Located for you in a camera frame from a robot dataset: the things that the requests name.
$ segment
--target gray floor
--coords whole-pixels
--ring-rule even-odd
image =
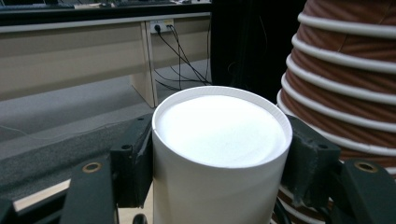
[[[210,80],[207,60],[192,65]],[[178,80],[170,68],[157,71]],[[196,79],[186,64],[181,71]],[[156,79],[179,88],[178,81]],[[182,89],[202,85],[181,83]],[[160,84],[157,91],[160,102],[176,92]],[[68,179],[72,167],[105,156],[132,119],[154,110],[130,86],[129,77],[0,102],[0,198],[18,200]]]

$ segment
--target electrical outlet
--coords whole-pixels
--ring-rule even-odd
[[[168,27],[169,25],[173,25],[173,19],[167,19],[167,20],[161,20],[161,21],[150,21],[149,22],[149,29],[152,34],[157,34],[157,31],[155,30],[155,26],[159,25],[161,28],[161,33],[165,32],[172,32],[172,29]]]

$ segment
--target white cylindrical container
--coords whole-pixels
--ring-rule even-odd
[[[230,87],[179,91],[152,120],[154,224],[269,223],[292,138],[266,99]]]

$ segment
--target white cup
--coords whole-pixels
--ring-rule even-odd
[[[292,138],[271,102],[230,87],[179,91],[152,120],[155,224],[269,223]]]

